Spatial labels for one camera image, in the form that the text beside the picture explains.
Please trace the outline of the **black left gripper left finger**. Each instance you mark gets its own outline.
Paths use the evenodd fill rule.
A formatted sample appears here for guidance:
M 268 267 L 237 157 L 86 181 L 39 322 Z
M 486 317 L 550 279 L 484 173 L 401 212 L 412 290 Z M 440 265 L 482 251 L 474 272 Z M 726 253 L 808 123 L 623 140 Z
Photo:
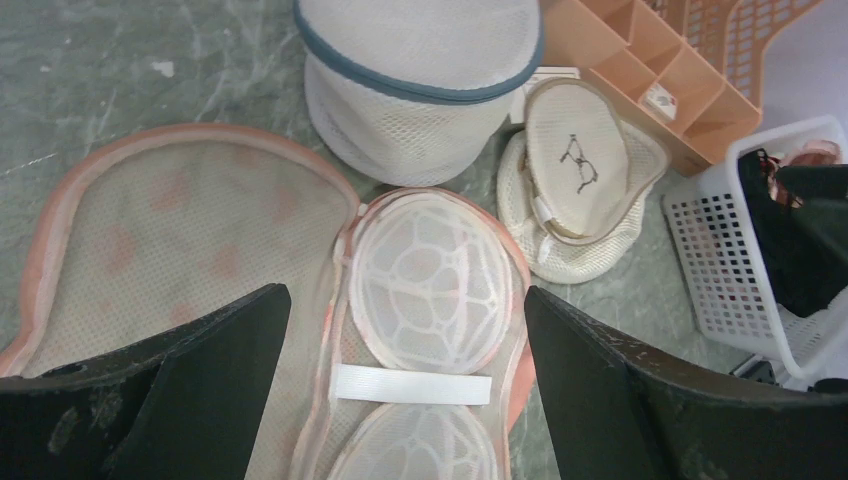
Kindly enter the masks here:
M 4 378 L 2 477 L 243 478 L 291 303 L 269 284 L 129 346 Z

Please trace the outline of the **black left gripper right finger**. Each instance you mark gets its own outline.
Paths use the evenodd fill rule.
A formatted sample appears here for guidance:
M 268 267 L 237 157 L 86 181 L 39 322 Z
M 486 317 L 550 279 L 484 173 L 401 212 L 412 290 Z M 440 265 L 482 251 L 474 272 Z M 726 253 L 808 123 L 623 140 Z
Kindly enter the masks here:
M 539 287 L 529 343 L 565 479 L 843 479 L 847 397 L 717 373 Z

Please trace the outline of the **tulip print mesh laundry bag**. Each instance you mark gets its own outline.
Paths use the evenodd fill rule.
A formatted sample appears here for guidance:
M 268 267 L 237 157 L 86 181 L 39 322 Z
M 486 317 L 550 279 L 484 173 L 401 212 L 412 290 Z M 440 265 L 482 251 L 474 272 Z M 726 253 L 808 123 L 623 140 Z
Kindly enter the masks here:
M 61 181 L 23 271 L 6 377 L 291 296 L 241 479 L 506 479 L 532 376 L 523 254 L 439 188 L 363 203 L 305 147 L 213 124 L 108 145 Z

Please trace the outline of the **black bra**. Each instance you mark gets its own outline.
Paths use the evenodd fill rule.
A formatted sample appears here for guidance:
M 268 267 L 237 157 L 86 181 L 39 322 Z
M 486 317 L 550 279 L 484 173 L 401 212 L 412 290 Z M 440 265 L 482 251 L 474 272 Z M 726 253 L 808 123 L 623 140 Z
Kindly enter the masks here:
M 776 302 L 801 318 L 826 309 L 847 287 L 847 266 L 771 197 L 776 166 L 765 150 L 740 157 L 737 171 Z

